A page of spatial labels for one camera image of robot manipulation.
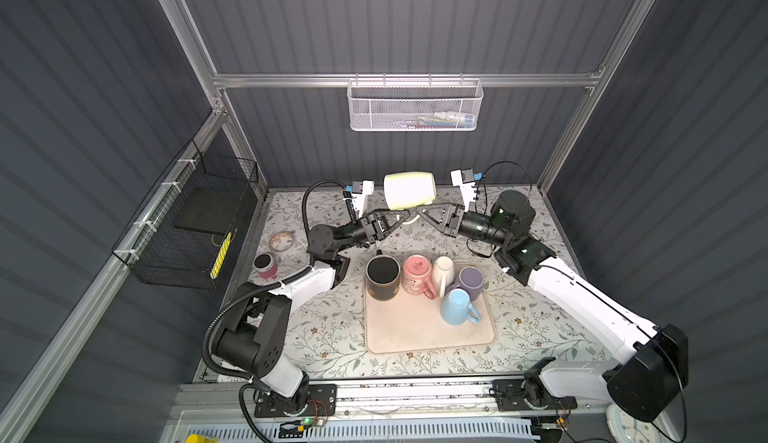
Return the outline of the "light green mug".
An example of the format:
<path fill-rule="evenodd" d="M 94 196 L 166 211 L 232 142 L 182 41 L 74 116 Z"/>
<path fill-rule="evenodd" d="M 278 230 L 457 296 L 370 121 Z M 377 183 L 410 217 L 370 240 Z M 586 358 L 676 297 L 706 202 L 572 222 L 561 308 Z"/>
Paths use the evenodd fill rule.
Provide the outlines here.
<path fill-rule="evenodd" d="M 436 183 L 430 172 L 392 173 L 384 177 L 384 196 L 390 211 L 409 210 L 431 205 L 436 197 Z"/>

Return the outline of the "pink patterned mug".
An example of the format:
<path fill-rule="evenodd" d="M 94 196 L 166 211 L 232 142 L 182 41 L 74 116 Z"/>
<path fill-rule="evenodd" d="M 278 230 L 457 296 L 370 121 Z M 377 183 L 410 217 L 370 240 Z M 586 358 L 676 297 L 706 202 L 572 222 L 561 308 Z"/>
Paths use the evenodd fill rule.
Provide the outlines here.
<path fill-rule="evenodd" d="M 437 292 L 431 280 L 432 264 L 423 255 L 409 256 L 403 265 L 402 287 L 411 296 L 435 299 Z"/>

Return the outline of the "light blue mug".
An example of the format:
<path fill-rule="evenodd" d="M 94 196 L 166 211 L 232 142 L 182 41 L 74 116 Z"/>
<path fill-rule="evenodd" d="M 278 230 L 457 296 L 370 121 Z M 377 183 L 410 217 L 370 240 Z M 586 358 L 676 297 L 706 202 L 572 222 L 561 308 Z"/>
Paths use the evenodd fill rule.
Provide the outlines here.
<path fill-rule="evenodd" d="M 474 307 L 470 295 L 463 289 L 454 289 L 446 294 L 440 307 L 442 320 L 452 326 L 465 322 L 480 323 L 482 316 Z"/>

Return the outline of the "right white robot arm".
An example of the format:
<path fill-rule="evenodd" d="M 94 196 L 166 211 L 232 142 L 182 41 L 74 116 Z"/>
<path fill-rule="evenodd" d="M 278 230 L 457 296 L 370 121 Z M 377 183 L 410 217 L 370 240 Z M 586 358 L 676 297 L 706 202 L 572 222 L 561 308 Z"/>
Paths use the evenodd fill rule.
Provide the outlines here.
<path fill-rule="evenodd" d="M 533 409 L 563 399 L 612 402 L 629 416 L 655 420 L 688 383 L 688 338 L 660 327 L 592 286 L 530 233 L 536 212 L 528 198 L 502 192 L 488 214 L 458 204 L 422 205 L 416 213 L 440 233 L 495 247 L 502 272 L 545 296 L 595 336 L 608 351 L 603 362 L 568 363 L 545 357 L 524 374 L 521 393 Z"/>

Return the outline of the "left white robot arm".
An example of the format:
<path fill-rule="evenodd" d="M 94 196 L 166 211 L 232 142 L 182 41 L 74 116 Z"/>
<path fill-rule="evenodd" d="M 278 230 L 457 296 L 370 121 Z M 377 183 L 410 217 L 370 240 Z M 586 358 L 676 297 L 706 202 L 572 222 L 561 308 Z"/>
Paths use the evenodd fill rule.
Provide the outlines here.
<path fill-rule="evenodd" d="M 306 233 L 306 267 L 267 285 L 242 284 L 209 324 L 201 350 L 205 366 L 252 382 L 292 408 L 304 405 L 309 377 L 283 355 L 290 317 L 344 280 L 350 259 L 342 251 L 385 240 L 410 216 L 408 209 L 375 209 L 342 226 L 313 226 Z"/>

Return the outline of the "black mug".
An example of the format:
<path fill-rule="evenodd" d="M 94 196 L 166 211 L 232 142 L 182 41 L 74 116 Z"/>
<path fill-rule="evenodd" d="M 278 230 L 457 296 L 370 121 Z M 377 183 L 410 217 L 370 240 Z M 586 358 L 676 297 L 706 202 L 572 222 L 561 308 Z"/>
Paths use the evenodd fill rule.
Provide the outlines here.
<path fill-rule="evenodd" d="M 377 254 L 367 263 L 365 283 L 368 294 L 377 301 L 392 300 L 400 288 L 401 267 L 392 256 Z"/>

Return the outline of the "white mug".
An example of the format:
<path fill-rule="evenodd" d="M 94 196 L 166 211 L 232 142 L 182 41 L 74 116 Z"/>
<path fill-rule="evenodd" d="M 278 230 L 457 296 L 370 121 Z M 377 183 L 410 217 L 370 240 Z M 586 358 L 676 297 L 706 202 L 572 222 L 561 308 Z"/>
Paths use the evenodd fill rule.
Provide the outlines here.
<path fill-rule="evenodd" d="M 443 298 L 449 291 L 456 276 L 455 265 L 447 256 L 438 257 L 432 264 L 431 285 L 433 294 Z"/>

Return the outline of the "purple mug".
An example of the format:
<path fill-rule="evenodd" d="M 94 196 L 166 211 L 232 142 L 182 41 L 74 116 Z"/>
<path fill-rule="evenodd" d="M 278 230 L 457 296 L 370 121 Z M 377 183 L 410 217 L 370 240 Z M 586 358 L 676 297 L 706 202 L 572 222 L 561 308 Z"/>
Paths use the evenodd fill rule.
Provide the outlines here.
<path fill-rule="evenodd" d="M 478 268 L 466 266 L 458 272 L 453 283 L 446 289 L 446 292 L 449 293 L 455 289 L 462 289 L 469 295 L 470 301 L 475 302 L 483 292 L 484 283 L 484 275 Z"/>

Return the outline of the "floral table cover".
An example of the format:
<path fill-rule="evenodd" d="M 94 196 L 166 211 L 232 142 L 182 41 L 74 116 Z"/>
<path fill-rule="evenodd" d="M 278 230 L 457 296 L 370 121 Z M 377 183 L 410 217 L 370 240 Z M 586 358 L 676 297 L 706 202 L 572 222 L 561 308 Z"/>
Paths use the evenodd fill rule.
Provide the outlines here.
<path fill-rule="evenodd" d="M 274 192 L 258 210 L 238 263 L 256 284 L 266 284 L 253 267 L 255 256 L 277 255 L 287 277 L 308 263 L 300 204 L 302 192 Z M 546 200 L 529 196 L 536 215 L 531 233 L 575 269 Z M 312 379 L 374 376 L 485 374 L 524 371 L 543 357 L 563 362 L 603 361 L 608 350 L 555 303 L 501 272 L 495 260 L 481 259 L 466 239 L 441 235 L 423 220 L 401 226 L 377 247 L 352 249 L 346 278 L 338 288 L 313 298 L 290 317 L 283 355 Z M 476 267 L 484 289 L 474 305 L 481 321 L 454 326 L 440 315 L 439 299 L 400 292 L 374 301 L 364 285 L 365 267 L 376 249 L 400 263 L 412 255 L 430 262 L 445 256 L 457 271 Z"/>

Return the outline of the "tubes in white basket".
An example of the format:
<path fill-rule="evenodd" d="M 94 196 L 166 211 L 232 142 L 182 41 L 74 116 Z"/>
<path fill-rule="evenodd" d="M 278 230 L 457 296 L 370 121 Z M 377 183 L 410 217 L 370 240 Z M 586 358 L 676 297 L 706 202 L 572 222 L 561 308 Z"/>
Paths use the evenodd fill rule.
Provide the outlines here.
<path fill-rule="evenodd" d="M 473 130 L 476 127 L 476 116 L 463 112 L 437 112 L 419 114 L 399 122 L 402 128 L 409 129 L 459 129 Z"/>

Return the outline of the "beige drying mat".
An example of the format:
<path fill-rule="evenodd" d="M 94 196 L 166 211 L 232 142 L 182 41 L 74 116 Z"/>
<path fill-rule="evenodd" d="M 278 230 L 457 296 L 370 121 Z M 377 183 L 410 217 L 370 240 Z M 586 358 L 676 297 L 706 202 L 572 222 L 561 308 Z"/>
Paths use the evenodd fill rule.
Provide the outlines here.
<path fill-rule="evenodd" d="M 375 354 L 408 353 L 454 347 L 479 346 L 496 338 L 488 304 L 482 294 L 474 307 L 482 316 L 480 323 L 465 322 L 460 326 L 445 323 L 440 315 L 443 298 L 411 296 L 402 287 L 389 301 L 374 300 L 365 295 L 364 336 L 367 349 Z"/>

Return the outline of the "tape roll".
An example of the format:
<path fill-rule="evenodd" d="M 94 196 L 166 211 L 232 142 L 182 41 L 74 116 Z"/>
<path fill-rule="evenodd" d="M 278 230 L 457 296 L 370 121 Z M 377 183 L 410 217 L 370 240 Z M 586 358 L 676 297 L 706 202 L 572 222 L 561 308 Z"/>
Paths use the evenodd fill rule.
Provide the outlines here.
<path fill-rule="evenodd" d="M 285 253 L 296 243 L 295 234 L 291 231 L 275 232 L 269 237 L 268 246 L 271 252 Z"/>

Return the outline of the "small magenta cup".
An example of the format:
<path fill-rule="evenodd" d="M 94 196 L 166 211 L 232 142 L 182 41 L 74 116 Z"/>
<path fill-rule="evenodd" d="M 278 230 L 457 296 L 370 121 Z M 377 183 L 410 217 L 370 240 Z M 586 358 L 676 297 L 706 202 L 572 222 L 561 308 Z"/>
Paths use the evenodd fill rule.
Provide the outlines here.
<path fill-rule="evenodd" d="M 253 268 L 260 278 L 270 279 L 278 272 L 278 262 L 271 253 L 260 253 L 254 258 Z"/>

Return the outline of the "white analog clock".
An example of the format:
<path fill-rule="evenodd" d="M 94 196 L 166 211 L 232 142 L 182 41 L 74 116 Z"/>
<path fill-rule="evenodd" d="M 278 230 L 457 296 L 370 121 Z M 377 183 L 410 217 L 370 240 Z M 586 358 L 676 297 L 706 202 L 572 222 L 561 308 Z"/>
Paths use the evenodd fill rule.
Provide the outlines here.
<path fill-rule="evenodd" d="M 615 442 L 618 443 L 661 443 L 674 442 L 682 438 L 665 412 L 652 423 L 642 422 L 624 412 L 615 403 L 606 411 L 606 421 Z"/>

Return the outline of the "yellow object at bottom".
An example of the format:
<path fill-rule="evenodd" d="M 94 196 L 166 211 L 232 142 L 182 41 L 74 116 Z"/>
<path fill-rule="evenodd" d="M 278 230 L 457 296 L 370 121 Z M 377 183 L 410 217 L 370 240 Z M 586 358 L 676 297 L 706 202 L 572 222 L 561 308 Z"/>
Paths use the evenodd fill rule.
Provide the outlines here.
<path fill-rule="evenodd" d="M 200 434 L 190 434 L 186 437 L 184 440 L 184 443 L 218 443 L 219 440 L 215 437 L 200 435 Z"/>

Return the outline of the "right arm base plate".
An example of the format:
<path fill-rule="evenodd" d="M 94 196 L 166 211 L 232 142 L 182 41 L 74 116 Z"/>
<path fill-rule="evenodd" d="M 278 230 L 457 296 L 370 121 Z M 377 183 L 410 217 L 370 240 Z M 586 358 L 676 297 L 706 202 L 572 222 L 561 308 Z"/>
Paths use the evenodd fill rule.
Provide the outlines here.
<path fill-rule="evenodd" d="M 535 378 L 493 380 L 489 394 L 496 401 L 500 411 L 570 411 L 578 407 L 574 397 L 554 397 Z"/>

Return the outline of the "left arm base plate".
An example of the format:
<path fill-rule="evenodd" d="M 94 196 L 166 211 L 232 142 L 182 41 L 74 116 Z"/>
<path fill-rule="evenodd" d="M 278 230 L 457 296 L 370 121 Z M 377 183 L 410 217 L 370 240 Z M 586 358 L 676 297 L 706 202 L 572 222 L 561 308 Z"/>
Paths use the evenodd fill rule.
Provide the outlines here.
<path fill-rule="evenodd" d="M 302 384 L 292 397 L 272 391 L 256 396 L 252 415 L 256 418 L 314 417 L 335 414 L 338 387 L 335 384 Z"/>

